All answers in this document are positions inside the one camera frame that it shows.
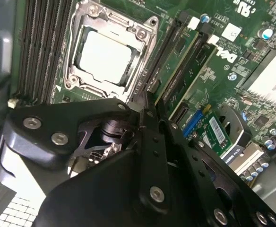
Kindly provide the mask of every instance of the cpu socket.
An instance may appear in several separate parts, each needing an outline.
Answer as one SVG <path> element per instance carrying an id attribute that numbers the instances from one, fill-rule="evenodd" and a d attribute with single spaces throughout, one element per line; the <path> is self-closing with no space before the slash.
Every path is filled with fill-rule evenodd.
<path id="1" fill-rule="evenodd" d="M 128 102 L 157 40 L 159 20 L 141 24 L 93 1 L 77 4 L 64 83 Z"/>

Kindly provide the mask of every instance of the white sticker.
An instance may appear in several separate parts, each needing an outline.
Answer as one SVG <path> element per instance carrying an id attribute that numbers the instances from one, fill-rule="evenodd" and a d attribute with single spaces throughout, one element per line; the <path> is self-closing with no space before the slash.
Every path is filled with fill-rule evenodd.
<path id="1" fill-rule="evenodd" d="M 212 129 L 218 139 L 219 144 L 221 144 L 226 139 L 226 137 L 224 136 L 222 130 L 220 129 L 220 126 L 219 126 L 218 122 L 216 121 L 215 117 L 212 117 L 209 120 L 209 124 L 210 124 L 210 126 L 212 126 Z"/>
<path id="2" fill-rule="evenodd" d="M 235 39 L 237 38 L 237 36 L 240 34 L 241 31 L 242 31 L 241 28 L 231 23 L 228 23 L 228 25 L 226 26 L 221 36 L 233 42 L 235 41 Z"/>
<path id="3" fill-rule="evenodd" d="M 207 137 L 206 134 L 205 134 L 204 137 L 203 137 L 203 141 L 204 141 L 210 148 L 212 148 L 212 145 L 210 144 L 209 139 L 208 139 L 208 137 Z"/>

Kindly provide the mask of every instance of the silver screw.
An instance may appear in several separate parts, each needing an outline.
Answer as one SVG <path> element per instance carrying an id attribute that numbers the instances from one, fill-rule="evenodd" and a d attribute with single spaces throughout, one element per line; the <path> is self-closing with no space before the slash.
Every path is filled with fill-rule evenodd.
<path id="1" fill-rule="evenodd" d="M 147 32 L 144 29 L 139 29 L 137 32 L 137 36 L 140 39 L 145 39 L 147 36 Z"/>
<path id="2" fill-rule="evenodd" d="M 276 218 L 272 214 L 268 214 L 268 217 L 276 225 Z"/>
<path id="3" fill-rule="evenodd" d="M 234 72 L 231 72 L 230 74 L 228 74 L 227 78 L 230 80 L 230 81 L 234 81 L 237 79 L 237 74 L 234 73 Z"/>
<path id="4" fill-rule="evenodd" d="M 24 126 L 28 129 L 39 129 L 42 125 L 42 122 L 34 117 L 28 117 L 23 121 Z"/>
<path id="5" fill-rule="evenodd" d="M 199 141 L 198 144 L 199 144 L 199 146 L 202 147 L 202 148 L 205 146 L 204 143 L 202 143 L 201 141 Z"/>
<path id="6" fill-rule="evenodd" d="M 147 115 L 149 115 L 150 117 L 154 117 L 153 113 L 150 111 L 147 111 Z"/>
<path id="7" fill-rule="evenodd" d="M 273 136 L 276 136 L 276 129 L 269 130 L 269 133 Z"/>
<path id="8" fill-rule="evenodd" d="M 68 137 L 61 132 L 54 133 L 51 139 L 52 142 L 56 145 L 66 145 L 69 141 Z"/>
<path id="9" fill-rule="evenodd" d="M 172 127 L 173 127 L 174 129 L 177 129 L 177 128 L 178 128 L 178 126 L 177 126 L 175 123 L 172 123 Z"/>
<path id="10" fill-rule="evenodd" d="M 259 221 L 260 221 L 263 225 L 267 225 L 267 220 L 266 220 L 266 218 L 264 217 L 263 214 L 261 214 L 260 212 L 257 212 L 256 215 L 257 215 L 257 218 L 259 219 Z"/>
<path id="11" fill-rule="evenodd" d="M 196 131 L 193 131 L 193 138 L 196 138 L 198 136 L 198 133 Z"/>
<path id="12" fill-rule="evenodd" d="M 149 192 L 150 192 L 152 199 L 155 200 L 156 202 L 164 201 L 164 193 L 160 188 L 153 186 L 153 187 L 151 187 Z"/>
<path id="13" fill-rule="evenodd" d="M 88 10 L 89 10 L 88 12 L 91 16 L 97 16 L 97 13 L 98 13 L 97 5 L 91 5 Z"/>
<path id="14" fill-rule="evenodd" d="M 118 104 L 118 107 L 119 107 L 120 109 L 122 109 L 122 110 L 126 110 L 126 107 L 125 107 L 124 105 L 122 105 L 122 104 Z"/>
<path id="15" fill-rule="evenodd" d="M 220 222 L 224 226 L 227 225 L 227 217 L 225 216 L 223 211 L 217 208 L 214 210 L 214 215 L 218 222 Z"/>

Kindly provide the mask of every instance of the heatsink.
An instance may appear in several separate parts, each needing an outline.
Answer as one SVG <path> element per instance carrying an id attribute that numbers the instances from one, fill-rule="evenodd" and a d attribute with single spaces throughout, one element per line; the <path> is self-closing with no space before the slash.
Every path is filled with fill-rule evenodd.
<path id="1" fill-rule="evenodd" d="M 276 106 L 276 50 L 271 50 L 243 86 Z"/>

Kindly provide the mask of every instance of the motherboard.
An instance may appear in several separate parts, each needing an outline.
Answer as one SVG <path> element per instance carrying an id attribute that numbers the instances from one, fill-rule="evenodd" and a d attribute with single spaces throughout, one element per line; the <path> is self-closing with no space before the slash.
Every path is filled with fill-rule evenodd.
<path id="1" fill-rule="evenodd" d="M 12 108 L 148 90 L 244 179 L 276 154 L 276 0 L 18 1 L 14 40 Z"/>

